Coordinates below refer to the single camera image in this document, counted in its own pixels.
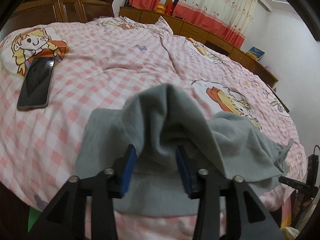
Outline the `dark wooden headboard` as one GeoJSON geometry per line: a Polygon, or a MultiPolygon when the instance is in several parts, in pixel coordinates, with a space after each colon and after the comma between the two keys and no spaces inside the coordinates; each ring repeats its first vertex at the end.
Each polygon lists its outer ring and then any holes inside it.
{"type": "Polygon", "coordinates": [[[86,23],[113,17],[114,0],[23,0],[6,24],[16,28],[53,22],[86,23]]]}

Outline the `cream and red curtain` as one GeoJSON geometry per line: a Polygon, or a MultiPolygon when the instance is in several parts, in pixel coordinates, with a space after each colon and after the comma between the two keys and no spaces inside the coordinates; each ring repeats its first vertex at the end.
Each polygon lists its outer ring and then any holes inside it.
{"type": "MultiPolygon", "coordinates": [[[[129,5],[155,11],[162,0],[129,0],[129,5]]],[[[172,15],[206,29],[240,48],[254,19],[258,0],[168,0],[172,15]]]]}

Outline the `blue picture book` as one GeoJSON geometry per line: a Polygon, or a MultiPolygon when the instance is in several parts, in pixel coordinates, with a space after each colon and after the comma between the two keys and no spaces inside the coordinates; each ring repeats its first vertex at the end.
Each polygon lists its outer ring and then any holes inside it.
{"type": "Polygon", "coordinates": [[[265,52],[258,49],[257,47],[252,47],[246,52],[246,55],[254,59],[255,61],[259,61],[264,56],[264,54],[265,52]]]}

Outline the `yellow container on cabinet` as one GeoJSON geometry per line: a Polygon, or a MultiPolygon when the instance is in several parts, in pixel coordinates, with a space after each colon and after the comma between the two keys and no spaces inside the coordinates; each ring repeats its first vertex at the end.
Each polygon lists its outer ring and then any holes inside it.
{"type": "Polygon", "coordinates": [[[156,13],[159,13],[159,14],[165,14],[166,9],[167,9],[167,7],[166,7],[165,4],[159,3],[159,4],[157,5],[157,8],[156,8],[155,12],[156,12],[156,13]]]}

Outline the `long wooden low cabinet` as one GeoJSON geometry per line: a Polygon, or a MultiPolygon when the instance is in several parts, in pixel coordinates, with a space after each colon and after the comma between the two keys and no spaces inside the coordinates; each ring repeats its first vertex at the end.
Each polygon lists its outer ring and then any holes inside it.
{"type": "Polygon", "coordinates": [[[160,17],[163,17],[175,35],[192,38],[208,48],[228,56],[233,61],[240,63],[253,74],[259,76],[260,79],[271,88],[278,82],[278,79],[269,70],[258,61],[249,57],[245,52],[235,48],[235,46],[203,28],[188,23],[180,18],[133,7],[120,7],[119,16],[128,17],[136,22],[144,24],[154,24],[160,17]]]}

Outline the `black smartphone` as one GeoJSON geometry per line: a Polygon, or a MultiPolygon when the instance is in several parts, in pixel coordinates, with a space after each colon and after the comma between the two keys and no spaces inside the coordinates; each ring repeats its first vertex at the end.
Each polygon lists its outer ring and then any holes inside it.
{"type": "Polygon", "coordinates": [[[46,108],[56,57],[33,59],[17,100],[18,111],[46,108]]]}

